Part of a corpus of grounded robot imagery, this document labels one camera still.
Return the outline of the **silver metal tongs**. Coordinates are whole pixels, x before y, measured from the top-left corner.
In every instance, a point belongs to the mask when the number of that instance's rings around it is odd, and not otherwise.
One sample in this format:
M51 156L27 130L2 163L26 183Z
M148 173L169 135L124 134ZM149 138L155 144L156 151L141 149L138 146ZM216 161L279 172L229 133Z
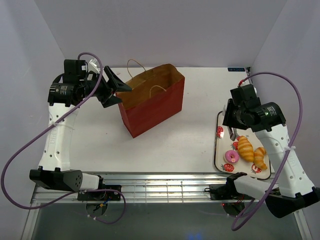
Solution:
M229 138L234 142L237 137L239 136L238 135L238 132L237 132L237 129L234 128L234 127L227 127L227 130L228 130L228 133L229 133Z

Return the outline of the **large fake croissant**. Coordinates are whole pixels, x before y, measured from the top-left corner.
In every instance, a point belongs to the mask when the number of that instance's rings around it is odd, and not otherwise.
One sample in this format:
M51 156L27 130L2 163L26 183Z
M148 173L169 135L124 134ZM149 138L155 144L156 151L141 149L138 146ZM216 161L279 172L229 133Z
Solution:
M254 161L254 149L252 144L245 136L240 136L238 140L237 152L246 162Z

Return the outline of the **red paper bag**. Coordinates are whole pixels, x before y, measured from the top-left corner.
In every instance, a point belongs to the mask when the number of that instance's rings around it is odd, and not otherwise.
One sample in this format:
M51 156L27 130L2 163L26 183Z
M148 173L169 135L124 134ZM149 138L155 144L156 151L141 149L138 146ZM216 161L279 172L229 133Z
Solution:
M170 64L131 76L125 83L132 91L117 92L124 126L133 138L162 123L183 108L185 77Z

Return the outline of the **small fake croissant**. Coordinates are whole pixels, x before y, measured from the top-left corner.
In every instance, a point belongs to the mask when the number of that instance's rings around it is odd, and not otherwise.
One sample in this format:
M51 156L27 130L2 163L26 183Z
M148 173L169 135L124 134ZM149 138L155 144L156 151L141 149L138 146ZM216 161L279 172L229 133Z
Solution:
M254 152L254 160L253 163L256 167L260 168L261 170L267 170L268 167L264 162L264 157L267 154L267 151L264 147L258 147Z

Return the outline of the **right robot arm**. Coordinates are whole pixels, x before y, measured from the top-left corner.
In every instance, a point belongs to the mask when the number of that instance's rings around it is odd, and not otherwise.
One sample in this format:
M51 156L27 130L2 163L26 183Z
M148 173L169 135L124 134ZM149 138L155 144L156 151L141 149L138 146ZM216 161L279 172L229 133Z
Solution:
M266 149L276 171L274 180L278 186L239 172L227 178L226 194L232 199L244 194L260 200L277 218L319 202L320 189L308 178L297 157L280 107L274 102L261 104L251 84L234 88L230 93L232 97L228 100L222 124L252 130Z

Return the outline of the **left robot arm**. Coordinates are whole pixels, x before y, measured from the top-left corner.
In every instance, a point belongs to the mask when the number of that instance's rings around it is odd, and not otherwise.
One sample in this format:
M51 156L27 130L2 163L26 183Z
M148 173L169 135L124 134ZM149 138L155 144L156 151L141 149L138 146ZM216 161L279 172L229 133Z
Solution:
M109 66L100 70L93 61L80 59L66 59L63 66L63 74L49 88L49 131L38 168L30 170L29 179L47 190L88 191L100 200L106 195L101 177L71 169L70 147L78 105L95 97L108 108L122 102L116 93L132 88Z

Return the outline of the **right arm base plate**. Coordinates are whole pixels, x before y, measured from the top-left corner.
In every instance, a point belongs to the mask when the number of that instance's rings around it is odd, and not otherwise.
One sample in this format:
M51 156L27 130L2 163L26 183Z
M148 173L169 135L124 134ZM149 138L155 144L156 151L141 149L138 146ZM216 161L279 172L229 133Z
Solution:
M240 200L252 200L253 199L252 197L250 197L248 195L238 193L236 191L231 190L225 184L223 184L223 185L210 184L208 187L206 187L204 189L204 192L209 193L211 200L240 201Z

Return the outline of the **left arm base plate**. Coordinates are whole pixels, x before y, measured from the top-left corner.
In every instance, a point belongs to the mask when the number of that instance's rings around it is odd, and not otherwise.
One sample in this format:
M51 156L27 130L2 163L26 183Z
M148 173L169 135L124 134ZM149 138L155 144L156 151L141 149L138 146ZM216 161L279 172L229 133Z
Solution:
M115 191L122 191L121 185L102 185L102 189L107 190L115 190ZM97 192L85 192L85 193L79 193L77 195L78 201L119 201L121 199L121 196L119 193L114 191L97 191Z

